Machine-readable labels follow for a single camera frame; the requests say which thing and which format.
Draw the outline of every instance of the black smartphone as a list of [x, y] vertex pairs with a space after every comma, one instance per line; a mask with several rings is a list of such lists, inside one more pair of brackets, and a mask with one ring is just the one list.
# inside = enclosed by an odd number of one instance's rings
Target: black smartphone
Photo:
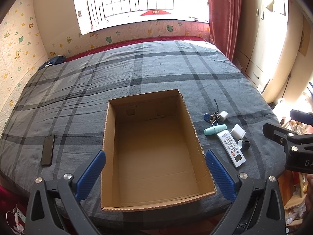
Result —
[[52, 164], [53, 145], [54, 135], [50, 135], [44, 139], [41, 166], [50, 166]]

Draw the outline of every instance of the red curtain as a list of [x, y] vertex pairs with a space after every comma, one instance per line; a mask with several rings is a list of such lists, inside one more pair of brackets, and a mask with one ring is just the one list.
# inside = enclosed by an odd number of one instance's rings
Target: red curtain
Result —
[[241, 0], [209, 0], [210, 42], [233, 60]]

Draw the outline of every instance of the bed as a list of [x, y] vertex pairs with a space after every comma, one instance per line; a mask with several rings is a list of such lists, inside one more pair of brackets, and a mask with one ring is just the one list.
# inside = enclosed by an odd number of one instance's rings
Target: bed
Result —
[[[284, 170], [283, 147], [266, 139], [262, 126], [278, 121], [258, 91], [212, 44], [199, 40], [153, 41], [121, 46], [44, 68], [25, 86], [0, 142], [1, 175], [26, 196], [36, 177], [59, 179], [74, 172], [102, 148], [109, 99], [139, 93], [179, 89], [206, 152], [215, 149], [229, 161], [216, 136], [205, 136], [210, 126], [204, 113], [229, 113], [228, 129], [239, 124], [251, 147], [239, 167], [253, 178], [278, 176]], [[44, 138], [55, 134], [53, 162], [40, 165]], [[100, 178], [82, 206], [100, 226], [154, 229], [220, 214], [229, 206], [217, 194], [188, 204], [139, 212], [100, 209]]]

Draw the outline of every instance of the window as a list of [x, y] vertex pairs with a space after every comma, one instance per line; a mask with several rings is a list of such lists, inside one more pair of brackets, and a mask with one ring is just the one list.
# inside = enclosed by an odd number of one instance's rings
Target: window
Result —
[[74, 4], [82, 34], [148, 20], [209, 21], [208, 0], [74, 0]]

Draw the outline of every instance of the drawer handle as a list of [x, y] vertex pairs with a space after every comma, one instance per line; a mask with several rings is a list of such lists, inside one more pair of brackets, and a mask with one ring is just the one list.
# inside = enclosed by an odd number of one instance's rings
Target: drawer handle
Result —
[[253, 72], [253, 75], [256, 76], [257, 79], [259, 79], [259, 77]]

